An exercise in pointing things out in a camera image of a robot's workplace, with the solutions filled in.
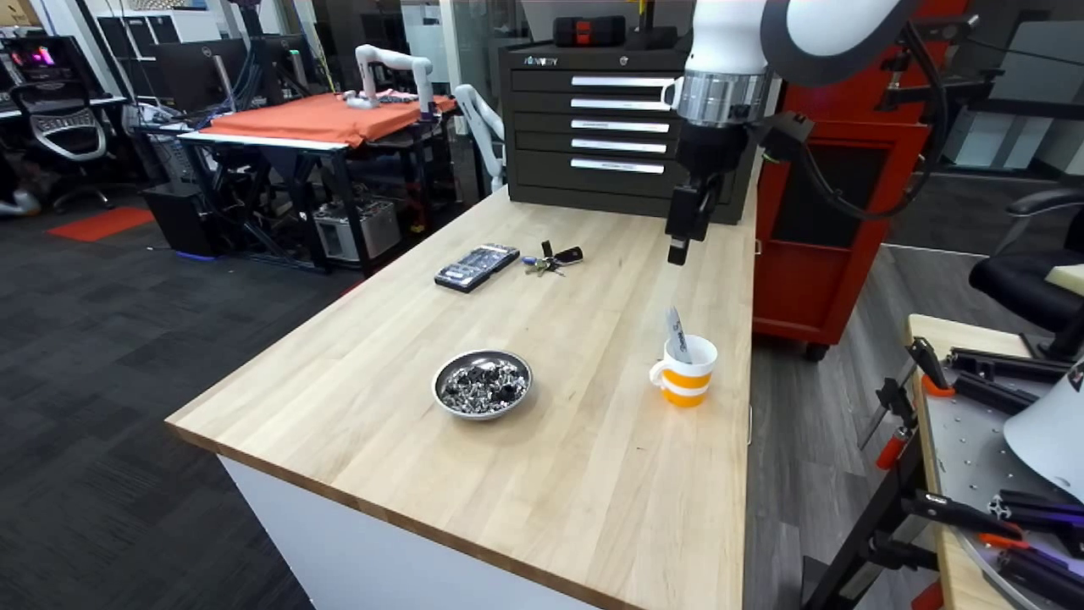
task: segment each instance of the wooden table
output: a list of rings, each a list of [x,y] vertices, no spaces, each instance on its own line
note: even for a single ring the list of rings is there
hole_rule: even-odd
[[[257,516],[287,504],[261,523],[319,608],[471,608],[476,585],[483,608],[741,608],[753,194],[737,226],[712,226],[674,266],[656,218],[502,190],[168,427],[219,453]],[[432,286],[475,244],[540,253],[541,242],[585,261],[508,266],[475,296]],[[669,305],[723,348],[697,411],[646,382]],[[522,357],[531,404],[494,425],[448,417],[430,381],[466,348]],[[404,565],[405,545],[424,548],[409,577],[367,578]]]
[[[448,112],[453,112],[453,97],[437,96],[432,115],[444,118]],[[216,115],[205,130],[199,130],[199,134],[216,143],[272,143],[272,144],[291,143],[301,148],[306,144],[358,148],[424,121],[426,115],[418,103],[356,108],[356,104],[344,104],[342,96],[307,96],[286,104]]]
[[[938,358],[945,358],[951,348],[1025,357],[1022,338],[1013,333],[992,333],[992,327],[945,323],[931,315],[911,315],[907,327],[911,336],[926,336],[936,344]],[[916,414],[917,414],[917,435],[921,435],[926,484],[931,490],[942,490],[938,448],[931,443],[926,401],[916,404]],[[942,565],[942,593],[948,610],[1008,610],[1008,599],[982,578],[979,562],[966,551],[959,533],[951,530],[938,530],[938,565]]]

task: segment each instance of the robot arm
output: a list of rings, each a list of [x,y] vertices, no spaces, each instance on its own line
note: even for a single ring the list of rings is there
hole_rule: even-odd
[[[683,263],[688,242],[703,236],[723,175],[737,167],[762,118],[770,79],[849,79],[898,39],[916,4],[859,0],[841,10],[835,0],[697,0],[691,55],[674,80],[677,161],[688,175],[667,213],[669,263]]]
[[[353,50],[358,72],[361,72],[361,96],[358,96],[358,104],[379,104],[379,96],[377,96],[377,79],[371,79],[371,60],[377,65],[387,65],[393,72],[409,72],[412,74],[412,87],[418,87],[418,103],[421,108],[432,108],[432,60],[426,56],[412,56],[412,55],[400,55],[400,50],[387,50],[387,48],[371,48],[371,45],[358,45]]]
[[[487,190],[502,190],[503,185],[503,121],[502,115],[476,96],[476,87],[471,86],[457,86],[453,87],[453,103],[462,104],[466,124],[471,124],[471,134],[475,134],[475,144],[476,144],[476,157],[483,161],[483,174],[487,174]]]

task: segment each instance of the office chair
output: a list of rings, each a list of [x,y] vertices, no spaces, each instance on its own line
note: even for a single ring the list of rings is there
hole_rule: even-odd
[[[1076,210],[1071,218],[1065,244],[1045,251],[1018,246],[1030,221],[1039,213]],[[1045,280],[1058,263],[1084,263],[1084,190],[1039,190],[1008,203],[1016,222],[1003,244],[973,266],[970,286],[987,292],[1018,320],[1055,333],[1055,341],[1039,352],[1045,358],[1073,358],[1084,344],[1084,296]]]
[[[453,103],[466,118],[476,157],[487,174],[487,194],[503,185],[503,121],[471,86],[453,87]]]
[[[62,174],[45,207],[62,210],[72,199],[95,199],[107,207],[107,198],[91,181],[91,161],[107,157],[107,132],[91,108],[88,87],[68,72],[36,74],[9,90],[22,112],[31,134],[45,157],[45,167]]]

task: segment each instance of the orange table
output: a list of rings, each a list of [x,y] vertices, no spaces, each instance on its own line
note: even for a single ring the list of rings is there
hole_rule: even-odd
[[[453,103],[437,96],[437,112],[449,112]],[[353,108],[342,96],[310,96],[287,104],[247,108],[216,115],[199,140],[280,140],[280,143],[325,143],[325,144],[367,144],[421,121],[418,103],[393,103],[379,108]]]

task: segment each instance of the wooden tabletop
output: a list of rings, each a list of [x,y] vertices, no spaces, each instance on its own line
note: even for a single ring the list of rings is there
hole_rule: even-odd
[[[663,221],[508,203],[503,190],[168,417],[226,456],[606,608],[741,608],[756,203],[683,266]],[[581,246],[561,274],[503,266],[475,296],[432,270],[476,244]],[[712,401],[646,382],[663,320],[707,336]],[[448,417],[430,381],[508,348],[536,397]]]
[[[951,348],[1025,357],[1025,344],[1013,333],[992,333],[992,327],[962,324],[962,323],[931,320],[931,315],[911,315],[907,327],[911,336],[926,336],[936,344],[938,358],[945,358]],[[926,401],[917,401],[916,414],[921,429],[926,484],[931,490],[942,490],[938,448],[929,443],[931,429],[929,429]],[[948,610],[1008,610],[1008,599],[987,582],[979,562],[951,530],[938,530],[938,562],[942,562],[942,593]]]

